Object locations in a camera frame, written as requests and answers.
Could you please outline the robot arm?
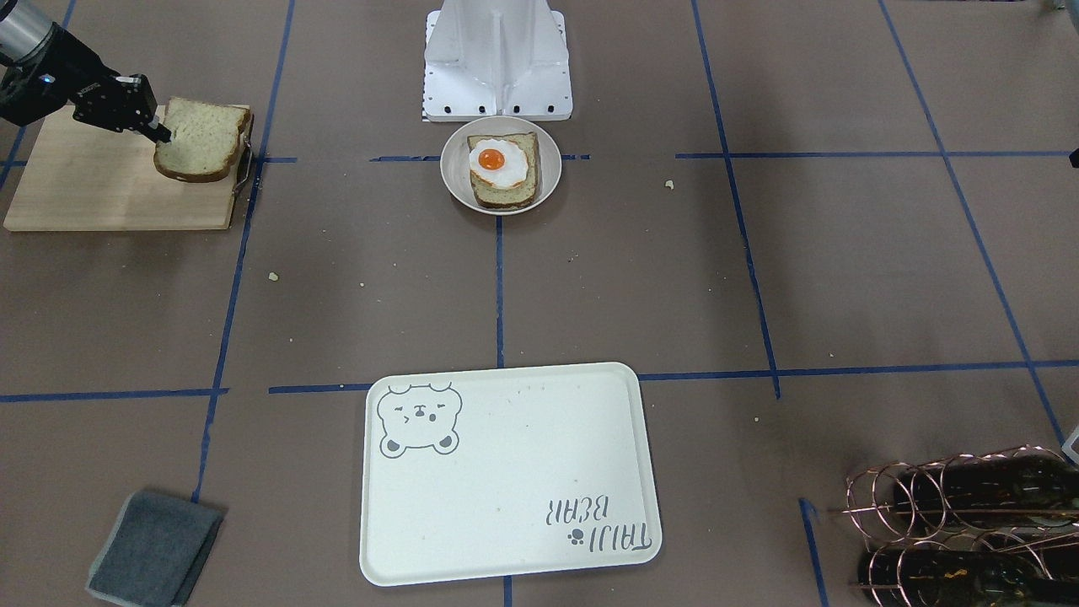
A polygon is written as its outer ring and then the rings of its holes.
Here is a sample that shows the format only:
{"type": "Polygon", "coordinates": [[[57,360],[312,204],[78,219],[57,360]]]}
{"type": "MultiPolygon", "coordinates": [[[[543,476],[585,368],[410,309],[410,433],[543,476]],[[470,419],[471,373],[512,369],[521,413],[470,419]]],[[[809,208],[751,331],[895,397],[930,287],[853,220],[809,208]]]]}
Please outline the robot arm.
{"type": "Polygon", "coordinates": [[[1,115],[13,126],[29,126],[71,104],[73,119],[88,126],[172,142],[149,79],[107,67],[96,51],[31,1],[4,1],[1,55],[1,115]]]}

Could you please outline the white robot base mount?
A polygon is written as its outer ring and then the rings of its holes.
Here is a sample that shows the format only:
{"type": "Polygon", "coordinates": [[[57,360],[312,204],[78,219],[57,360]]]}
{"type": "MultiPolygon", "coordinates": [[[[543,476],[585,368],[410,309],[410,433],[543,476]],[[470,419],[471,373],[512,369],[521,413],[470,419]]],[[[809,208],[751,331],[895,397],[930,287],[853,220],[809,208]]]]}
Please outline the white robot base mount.
{"type": "Polygon", "coordinates": [[[425,20],[421,118],[566,121],[566,20],[546,1],[443,1],[425,20]]]}

